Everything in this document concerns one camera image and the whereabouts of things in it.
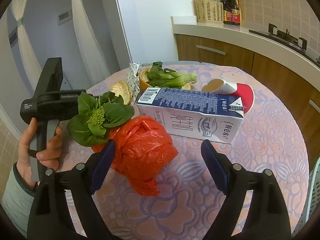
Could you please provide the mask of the person left hand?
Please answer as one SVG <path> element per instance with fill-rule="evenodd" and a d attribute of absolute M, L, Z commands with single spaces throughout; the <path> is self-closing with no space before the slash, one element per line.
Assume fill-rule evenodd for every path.
<path fill-rule="evenodd" d="M 16 164 L 17 170 L 27 186 L 27 188 L 35 189 L 36 182 L 31 179 L 31 164 L 29 156 L 29 145 L 36 134 L 37 121 L 32 118 L 28 128 L 23 132 L 19 140 L 18 146 L 18 161 Z M 57 126 L 55 136 L 47 142 L 47 148 L 44 151 L 38 152 L 36 158 L 40 163 L 48 168 L 56 171 L 59 167 L 59 157 L 61 155 L 62 146 L 62 129 Z"/>

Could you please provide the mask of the light green sleeve forearm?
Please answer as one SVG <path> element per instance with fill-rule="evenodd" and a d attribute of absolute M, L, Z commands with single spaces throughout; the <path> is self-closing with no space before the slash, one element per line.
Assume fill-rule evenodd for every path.
<path fill-rule="evenodd" d="M 35 187 L 30 188 L 22 179 L 15 163 L 10 171 L 1 205 L 15 228 L 25 238 L 35 192 Z"/>

